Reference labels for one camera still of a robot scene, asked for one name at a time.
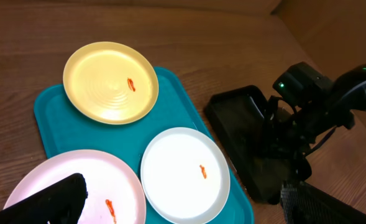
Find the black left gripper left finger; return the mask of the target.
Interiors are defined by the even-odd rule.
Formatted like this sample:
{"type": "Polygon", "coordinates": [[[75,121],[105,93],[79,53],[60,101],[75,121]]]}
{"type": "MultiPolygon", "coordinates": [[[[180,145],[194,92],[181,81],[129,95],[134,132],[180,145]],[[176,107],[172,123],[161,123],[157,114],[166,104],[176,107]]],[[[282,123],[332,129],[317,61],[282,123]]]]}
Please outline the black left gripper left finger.
{"type": "Polygon", "coordinates": [[[85,178],[75,173],[0,211],[0,224],[77,224],[87,197],[85,178]]]}

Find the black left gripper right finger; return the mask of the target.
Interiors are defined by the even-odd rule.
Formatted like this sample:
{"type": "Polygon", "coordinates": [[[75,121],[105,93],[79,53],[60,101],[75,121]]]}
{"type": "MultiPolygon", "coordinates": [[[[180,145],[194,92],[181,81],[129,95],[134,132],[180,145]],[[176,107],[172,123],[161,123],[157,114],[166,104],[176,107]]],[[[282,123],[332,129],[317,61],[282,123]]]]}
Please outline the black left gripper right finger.
{"type": "Polygon", "coordinates": [[[280,205],[287,224],[366,224],[366,214],[302,181],[285,181],[280,205]]]}

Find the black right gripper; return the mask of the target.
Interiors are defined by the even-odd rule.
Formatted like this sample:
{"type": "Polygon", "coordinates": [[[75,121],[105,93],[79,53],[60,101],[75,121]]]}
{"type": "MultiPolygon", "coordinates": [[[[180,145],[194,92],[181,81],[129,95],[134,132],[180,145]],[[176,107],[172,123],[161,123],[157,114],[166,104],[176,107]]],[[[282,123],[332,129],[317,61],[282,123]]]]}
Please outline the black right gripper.
{"type": "Polygon", "coordinates": [[[278,77],[273,88],[280,95],[271,96],[264,111],[264,157],[304,159],[336,128],[351,129],[355,125],[350,110],[327,105],[332,87],[332,80],[305,62],[290,66],[278,77]]]}

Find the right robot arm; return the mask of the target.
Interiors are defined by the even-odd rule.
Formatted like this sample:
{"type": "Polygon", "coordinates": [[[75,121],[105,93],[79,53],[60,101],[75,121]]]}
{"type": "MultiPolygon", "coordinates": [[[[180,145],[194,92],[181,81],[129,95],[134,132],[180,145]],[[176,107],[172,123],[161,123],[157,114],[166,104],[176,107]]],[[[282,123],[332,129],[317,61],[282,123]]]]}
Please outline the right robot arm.
{"type": "Polygon", "coordinates": [[[353,110],[366,111],[366,64],[332,81],[305,62],[290,66],[273,84],[264,111],[258,154],[303,159],[338,127],[351,129],[353,110]]]}

